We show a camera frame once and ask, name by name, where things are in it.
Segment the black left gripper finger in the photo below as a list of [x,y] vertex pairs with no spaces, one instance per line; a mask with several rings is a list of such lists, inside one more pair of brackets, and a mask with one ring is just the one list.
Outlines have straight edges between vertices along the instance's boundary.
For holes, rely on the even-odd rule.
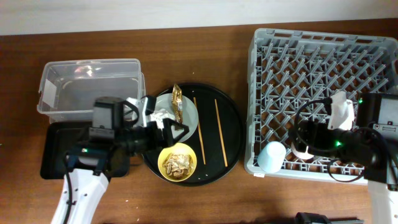
[[163,119],[164,129],[172,137],[184,137],[189,133],[189,127],[170,118]]
[[181,138],[183,138],[186,134],[188,134],[188,131],[182,131],[181,133],[179,133],[177,136],[173,136],[173,132],[169,132],[168,133],[168,137],[167,137],[167,145],[168,146],[174,146],[176,143],[179,142],[179,140],[181,140]]

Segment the yellow bowl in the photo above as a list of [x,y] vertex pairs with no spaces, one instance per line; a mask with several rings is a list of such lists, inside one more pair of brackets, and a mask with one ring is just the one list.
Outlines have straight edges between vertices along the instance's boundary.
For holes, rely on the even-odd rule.
[[[168,157],[168,155],[170,153],[174,153],[174,154],[189,154],[192,157],[193,163],[194,163],[192,173],[190,175],[188,175],[184,179],[180,179],[180,180],[171,179],[166,174],[165,168],[162,167],[163,162],[166,160],[166,158]],[[158,157],[158,168],[159,168],[160,173],[162,174],[163,177],[165,177],[167,180],[172,181],[172,182],[182,182],[184,180],[187,180],[194,173],[196,167],[197,167],[197,157],[196,157],[195,152],[193,151],[193,149],[190,146],[188,146],[186,144],[183,144],[183,143],[176,143],[172,147],[168,147],[168,148],[163,149],[160,152],[159,157]]]

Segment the pink cup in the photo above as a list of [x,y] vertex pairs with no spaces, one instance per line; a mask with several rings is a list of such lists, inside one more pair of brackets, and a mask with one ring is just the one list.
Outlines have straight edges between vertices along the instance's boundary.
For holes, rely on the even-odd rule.
[[291,144],[291,151],[293,152],[293,154],[302,160],[308,160],[314,157],[314,155],[308,153],[307,149],[308,148],[306,148],[305,152],[299,152],[298,150],[296,150],[294,144]]

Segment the light blue cup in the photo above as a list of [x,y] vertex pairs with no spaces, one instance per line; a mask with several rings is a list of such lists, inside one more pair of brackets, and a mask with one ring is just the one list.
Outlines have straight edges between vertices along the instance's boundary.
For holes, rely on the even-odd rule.
[[285,146],[280,142],[272,141],[261,150],[257,163],[265,173],[276,173],[281,169],[285,156]]

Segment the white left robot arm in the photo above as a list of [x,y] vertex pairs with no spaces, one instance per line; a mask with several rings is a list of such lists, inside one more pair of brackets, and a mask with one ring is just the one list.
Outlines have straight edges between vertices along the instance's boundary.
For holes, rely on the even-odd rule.
[[64,183],[52,223],[91,223],[113,174],[136,154],[174,146],[189,132],[170,118],[158,128],[147,117],[156,98],[146,96],[136,106],[122,98],[97,98],[92,123],[63,154]]

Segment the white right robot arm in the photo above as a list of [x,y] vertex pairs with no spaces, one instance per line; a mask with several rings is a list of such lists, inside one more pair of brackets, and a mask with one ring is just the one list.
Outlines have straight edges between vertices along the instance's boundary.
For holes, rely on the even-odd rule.
[[288,132],[293,149],[363,166],[373,222],[397,223],[397,95],[362,93],[357,108],[344,91],[317,102],[326,106],[329,121],[300,120],[311,102],[301,106]]

